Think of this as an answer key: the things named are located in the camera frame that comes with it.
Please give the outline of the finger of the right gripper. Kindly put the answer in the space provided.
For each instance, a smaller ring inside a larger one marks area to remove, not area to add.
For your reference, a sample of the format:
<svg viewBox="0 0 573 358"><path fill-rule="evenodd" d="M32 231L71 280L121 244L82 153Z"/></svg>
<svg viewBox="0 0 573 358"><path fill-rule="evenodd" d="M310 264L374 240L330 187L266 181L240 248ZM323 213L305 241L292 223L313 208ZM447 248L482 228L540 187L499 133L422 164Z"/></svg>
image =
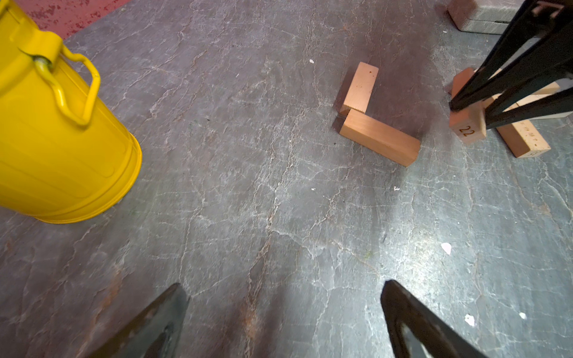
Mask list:
<svg viewBox="0 0 573 358"><path fill-rule="evenodd" d="M490 106L485 110L485 123L487 129L498 128L514 122L529 119L531 116L543 116L544 112L556 110L556 112L572 110L572 88L564 89L544 99L542 104L531 104L528 107L520 107L508 110L512 104L520 99L533 94L544 86L562 79L565 73L546 73L529 79L523 84L515 85L506 89Z"/></svg>
<svg viewBox="0 0 573 358"><path fill-rule="evenodd" d="M449 107L462 110L496 94L517 101L563 78L572 78L572 2L524 1Z"/></svg>

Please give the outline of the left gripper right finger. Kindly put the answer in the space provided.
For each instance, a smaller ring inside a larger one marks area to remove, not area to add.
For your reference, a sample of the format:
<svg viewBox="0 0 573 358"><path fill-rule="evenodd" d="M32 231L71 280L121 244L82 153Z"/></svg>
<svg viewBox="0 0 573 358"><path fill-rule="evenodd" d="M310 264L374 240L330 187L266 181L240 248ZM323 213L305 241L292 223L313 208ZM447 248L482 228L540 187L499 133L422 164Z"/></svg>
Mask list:
<svg viewBox="0 0 573 358"><path fill-rule="evenodd" d="M383 285L381 306L395 357L484 357L398 281Z"/></svg>

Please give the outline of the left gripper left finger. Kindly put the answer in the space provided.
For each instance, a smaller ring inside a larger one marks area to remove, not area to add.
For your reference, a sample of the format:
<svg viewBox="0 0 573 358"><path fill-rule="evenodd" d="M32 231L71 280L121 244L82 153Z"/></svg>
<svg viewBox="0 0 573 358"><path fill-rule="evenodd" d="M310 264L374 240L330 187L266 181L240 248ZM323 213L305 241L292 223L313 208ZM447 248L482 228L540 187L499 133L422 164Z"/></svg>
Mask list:
<svg viewBox="0 0 573 358"><path fill-rule="evenodd" d="M188 305L184 288L174 283L90 356L174 357Z"/></svg>

